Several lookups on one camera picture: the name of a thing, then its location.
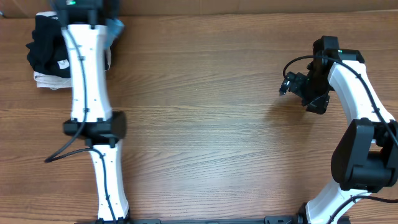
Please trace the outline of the light blue t-shirt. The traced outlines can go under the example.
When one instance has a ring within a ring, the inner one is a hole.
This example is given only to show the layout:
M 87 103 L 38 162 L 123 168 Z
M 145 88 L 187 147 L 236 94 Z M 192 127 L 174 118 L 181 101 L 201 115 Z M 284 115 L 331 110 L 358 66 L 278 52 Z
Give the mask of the light blue t-shirt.
M 113 42 L 118 39 L 123 32 L 125 25 L 119 19 L 106 19 L 105 25 L 107 28 L 107 33 L 104 48 L 109 49 Z

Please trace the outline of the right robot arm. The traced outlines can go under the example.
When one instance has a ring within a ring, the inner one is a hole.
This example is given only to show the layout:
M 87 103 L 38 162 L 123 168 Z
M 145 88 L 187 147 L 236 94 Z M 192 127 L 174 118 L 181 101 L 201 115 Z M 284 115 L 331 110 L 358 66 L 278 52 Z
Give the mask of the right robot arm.
M 331 158 L 332 179 L 284 223 L 349 223 L 344 214 L 362 199 L 377 201 L 397 182 L 397 121 L 385 109 L 357 50 L 328 49 L 310 56 L 308 74 L 284 70 L 281 95 L 301 97 L 307 111 L 323 114 L 335 91 L 347 130 Z

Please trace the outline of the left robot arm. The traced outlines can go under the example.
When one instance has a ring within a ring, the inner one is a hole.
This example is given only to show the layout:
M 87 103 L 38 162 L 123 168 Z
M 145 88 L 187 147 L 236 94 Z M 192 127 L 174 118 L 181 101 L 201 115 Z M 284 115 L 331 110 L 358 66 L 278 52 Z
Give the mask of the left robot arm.
M 63 124 L 72 138 L 49 156 L 47 163 L 78 154 L 64 153 L 76 139 L 85 142 L 95 170 L 98 191 L 97 223 L 130 223 L 124 192 L 121 149 L 126 115 L 110 105 L 105 79 L 106 21 L 116 16 L 117 1 L 53 1 L 61 23 L 72 79 L 72 112 Z

